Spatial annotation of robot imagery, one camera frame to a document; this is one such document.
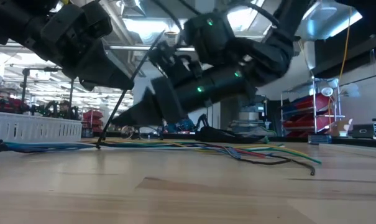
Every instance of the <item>wooden table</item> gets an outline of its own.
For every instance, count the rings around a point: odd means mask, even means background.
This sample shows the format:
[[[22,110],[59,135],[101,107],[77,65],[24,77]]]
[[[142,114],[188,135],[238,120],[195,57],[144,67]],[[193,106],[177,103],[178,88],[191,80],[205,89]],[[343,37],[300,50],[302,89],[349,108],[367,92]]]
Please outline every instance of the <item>wooden table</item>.
[[[0,153],[0,223],[376,223],[376,158],[257,166],[198,152]]]

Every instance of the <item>wire bundle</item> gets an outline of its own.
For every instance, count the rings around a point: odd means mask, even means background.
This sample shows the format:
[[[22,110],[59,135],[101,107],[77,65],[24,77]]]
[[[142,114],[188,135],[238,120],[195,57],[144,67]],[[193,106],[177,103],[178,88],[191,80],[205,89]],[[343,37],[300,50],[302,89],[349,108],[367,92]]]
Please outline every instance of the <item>wire bundle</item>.
[[[18,143],[6,143],[9,151],[20,153],[42,153],[42,152],[65,152],[65,151],[79,151],[82,149],[92,149],[95,144],[91,142],[77,142],[77,143],[47,143],[47,144],[18,144]],[[268,144],[255,144],[250,146],[218,146],[214,144],[207,144],[203,142],[171,142],[171,141],[106,141],[102,142],[101,146],[108,147],[110,149],[118,150],[173,150],[173,151],[196,151],[204,153],[218,152],[230,156],[231,158],[248,162],[251,164],[274,166],[280,164],[286,164],[293,162],[304,166],[311,171],[311,175],[315,175],[315,168],[304,162],[300,162],[296,159],[287,158],[284,156],[275,155],[274,152],[282,152],[301,157],[309,161],[321,164],[321,161],[313,159],[308,155],[298,152],[292,149],[287,149],[281,146],[271,146]],[[259,161],[248,159],[247,157],[257,157],[258,159],[278,159],[277,161]]]

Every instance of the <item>workbench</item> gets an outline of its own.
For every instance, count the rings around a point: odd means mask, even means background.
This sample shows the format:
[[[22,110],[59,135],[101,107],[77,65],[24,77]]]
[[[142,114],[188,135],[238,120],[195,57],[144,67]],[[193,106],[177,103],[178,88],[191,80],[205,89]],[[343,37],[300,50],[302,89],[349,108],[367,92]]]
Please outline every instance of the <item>workbench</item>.
[[[0,223],[376,223],[376,157],[258,166],[183,151],[0,153]]]

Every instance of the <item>white plastic crate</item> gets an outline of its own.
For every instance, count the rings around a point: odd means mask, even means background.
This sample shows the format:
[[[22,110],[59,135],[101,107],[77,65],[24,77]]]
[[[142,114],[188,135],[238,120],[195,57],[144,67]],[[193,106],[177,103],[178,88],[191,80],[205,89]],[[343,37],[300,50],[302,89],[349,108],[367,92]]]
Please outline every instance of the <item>white plastic crate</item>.
[[[77,142],[81,121],[0,113],[0,139],[7,142]]]

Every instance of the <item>green wire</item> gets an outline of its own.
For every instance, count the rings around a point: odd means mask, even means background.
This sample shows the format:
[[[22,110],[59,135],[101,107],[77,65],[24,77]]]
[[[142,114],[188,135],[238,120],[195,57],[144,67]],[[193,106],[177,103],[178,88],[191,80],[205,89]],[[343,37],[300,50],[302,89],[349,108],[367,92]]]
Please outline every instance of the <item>green wire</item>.
[[[305,158],[305,159],[310,160],[312,162],[315,162],[317,164],[322,164],[322,162],[319,161],[319,160],[317,160],[317,159],[313,159],[313,158],[310,158],[308,156],[304,156],[304,155],[301,155],[301,154],[298,154],[298,153],[295,153],[295,152],[290,152],[290,151],[286,151],[286,150],[282,150],[282,149],[272,149],[272,148],[269,148],[269,149],[245,149],[245,150],[249,151],[249,152],[262,152],[262,151],[285,152],[285,153],[289,153],[289,154],[294,155],[294,156]]]

